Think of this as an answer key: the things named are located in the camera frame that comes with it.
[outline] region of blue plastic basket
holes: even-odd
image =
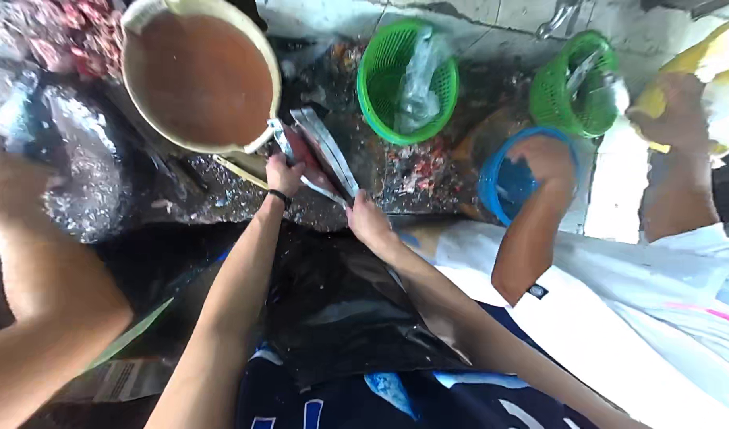
[[[576,151],[573,149],[573,142],[566,134],[547,127],[526,128],[516,133],[483,163],[478,178],[478,196],[481,202],[505,226],[510,226],[512,219],[523,207],[523,203],[539,186],[524,161],[514,164],[505,155],[517,142],[536,135],[556,138],[567,144],[576,177],[579,177]]]

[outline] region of clear plastic bag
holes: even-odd
[[[431,81],[433,73],[450,54],[447,39],[435,34],[433,28],[426,26],[418,32],[415,53],[402,78],[400,109],[395,118],[397,132],[413,133],[426,126],[441,111],[438,95],[431,91]]]

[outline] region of faucet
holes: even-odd
[[[571,18],[566,30],[566,35],[569,35],[574,23],[573,18],[579,16],[579,9],[582,8],[582,2],[583,0],[557,0],[555,14],[550,18],[549,22],[545,22],[539,26],[537,29],[537,38],[547,39],[558,27],[563,25],[563,22]]]

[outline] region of person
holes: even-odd
[[[650,175],[643,242],[557,232],[571,198],[572,166],[565,145],[544,138],[511,151],[513,158],[525,156],[540,186],[510,228],[460,222],[432,235],[412,233],[438,267],[490,278],[548,353],[643,421],[729,426],[729,238],[712,196],[704,84],[694,75],[665,73],[659,85],[667,100],[662,116],[629,111],[648,140],[672,148]],[[580,288],[599,299],[580,295]],[[598,320],[600,307],[624,326]],[[567,325],[566,313],[581,316]],[[620,376],[608,376],[606,368]],[[647,396],[636,391],[639,383]],[[658,397],[666,400],[646,406]]]
[[[363,191],[348,231],[283,224],[302,171],[269,160],[273,191],[214,280],[147,427],[647,427],[407,248]],[[100,260],[39,209],[47,176],[0,151],[0,255],[16,317],[0,330],[0,428],[25,422],[131,319]]]
[[[16,320],[0,330],[0,429],[23,424],[131,321],[102,262],[44,213],[49,176],[0,145],[0,259]]]
[[[301,175],[302,166],[289,168],[282,154],[270,158],[273,191],[213,281],[148,429],[646,427],[512,335],[412,252],[364,191],[347,210],[355,237],[286,228],[285,200]],[[331,272],[340,274],[337,282]],[[389,288],[381,272],[401,286]],[[363,279],[366,286],[354,292]],[[335,300],[340,295],[345,301]],[[410,334],[384,334],[404,319]],[[409,363],[414,370],[400,364],[410,348],[423,358]],[[361,354],[367,358],[358,362]],[[444,367],[431,366],[439,361]]]

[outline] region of elbow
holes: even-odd
[[[518,301],[530,287],[521,278],[517,278],[504,269],[498,269],[497,266],[494,267],[491,280],[494,289],[513,307],[518,304]]]

